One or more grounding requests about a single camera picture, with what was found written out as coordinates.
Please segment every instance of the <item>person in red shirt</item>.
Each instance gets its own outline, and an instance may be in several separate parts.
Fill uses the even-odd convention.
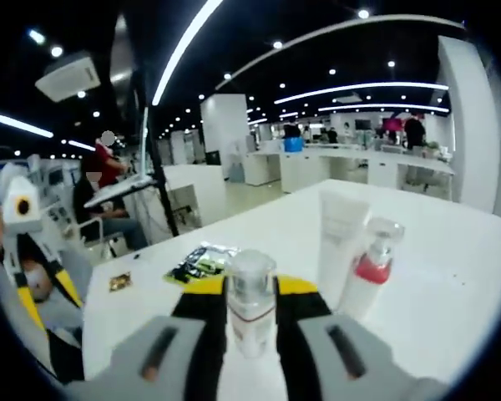
[[[102,136],[95,141],[94,153],[98,161],[99,171],[102,176],[99,180],[99,187],[115,183],[117,177],[128,169],[124,163],[120,163],[114,158],[114,152],[109,148],[115,142],[115,135],[111,131],[104,131]]]

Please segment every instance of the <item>snack package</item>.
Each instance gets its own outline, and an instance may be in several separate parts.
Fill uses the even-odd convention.
[[[201,242],[177,267],[165,274],[165,280],[184,286],[194,280],[216,276],[225,271],[225,264],[239,252],[238,248]]]

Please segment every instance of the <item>blue container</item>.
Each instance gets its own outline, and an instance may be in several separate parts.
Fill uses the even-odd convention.
[[[284,151],[285,152],[302,152],[304,146],[304,139],[302,137],[297,138],[285,138],[284,139]]]

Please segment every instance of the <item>ceiling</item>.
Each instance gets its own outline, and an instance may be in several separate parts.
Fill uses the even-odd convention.
[[[52,131],[47,139],[0,124],[0,145],[21,150],[21,157],[39,153],[80,155],[83,150],[62,145],[61,140],[92,144],[107,129],[131,136],[119,112],[114,88],[109,81],[110,53],[118,16],[125,17],[129,39],[144,84],[145,96],[152,99],[170,55],[190,21],[205,0],[135,0],[97,2],[87,0],[35,2],[0,6],[0,114]],[[404,1],[336,0],[225,0],[213,13],[187,48],[159,105],[151,109],[157,135],[169,124],[174,129],[200,124],[199,95],[215,93],[225,73],[234,73],[251,60],[272,50],[276,40],[287,43],[319,28],[357,18],[366,7],[375,15],[412,13],[432,15],[461,23],[466,15],[461,2],[430,3]],[[41,46],[29,36],[36,29],[47,39]],[[433,23],[371,23],[322,35],[287,48],[258,63],[220,89],[223,93],[254,96],[249,107],[273,118],[287,111],[300,111],[308,103],[308,113],[333,105],[339,94],[316,96],[274,105],[276,99],[307,91],[345,84],[385,81],[434,83],[438,76],[438,35],[466,38],[459,28]],[[72,97],[55,104],[35,88],[34,83],[55,58],[49,49],[63,47],[64,54],[87,50],[93,56],[101,86],[88,91],[84,99]],[[390,69],[389,60],[396,66]],[[428,89],[364,89],[378,103],[407,102],[429,104]],[[441,105],[449,106],[447,98]],[[98,118],[93,112],[100,112]],[[0,150],[0,159],[12,157]]]

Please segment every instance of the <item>small clear bottle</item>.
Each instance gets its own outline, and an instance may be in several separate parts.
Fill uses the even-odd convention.
[[[226,269],[229,321],[236,345],[246,358],[258,358],[272,340],[276,324],[275,269],[272,258],[255,250],[239,252]]]
[[[366,316],[390,277],[393,252],[404,237],[404,227],[375,217],[367,224],[367,235],[370,245],[349,273],[338,308],[357,320]]]

